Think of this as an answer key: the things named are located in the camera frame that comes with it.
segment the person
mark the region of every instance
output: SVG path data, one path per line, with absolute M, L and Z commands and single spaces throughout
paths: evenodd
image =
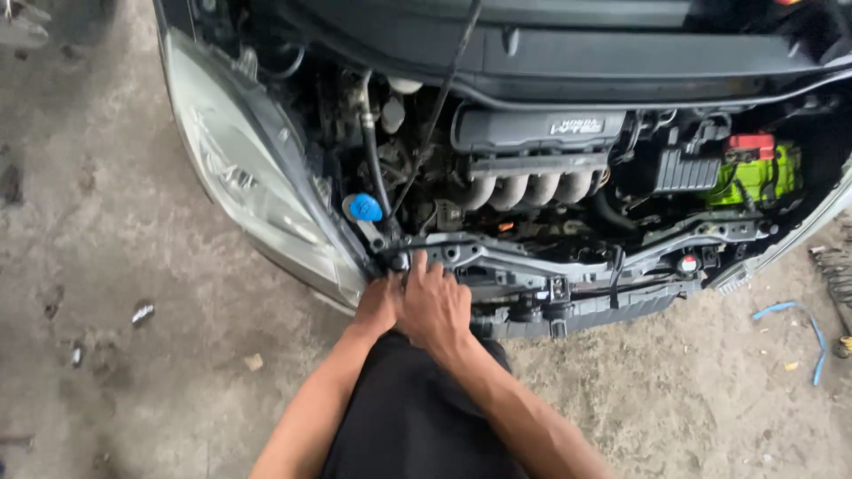
M 250 479 L 613 477 L 576 425 L 512 377 L 502 347 L 471 333 L 470 304 L 424 251 L 405 286 L 398 274 L 371 283 Z

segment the headlight lens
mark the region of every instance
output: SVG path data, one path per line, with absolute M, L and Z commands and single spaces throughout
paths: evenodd
M 295 276 L 357 305 L 363 274 L 305 209 L 300 196 L 314 192 L 297 192 L 276 165 L 266 134 L 252 126 L 244 102 L 228 88 L 226 69 L 175 30 L 166 35 L 164 57 L 175 119 L 211 198 Z M 301 157 L 283 160 L 303 163 Z

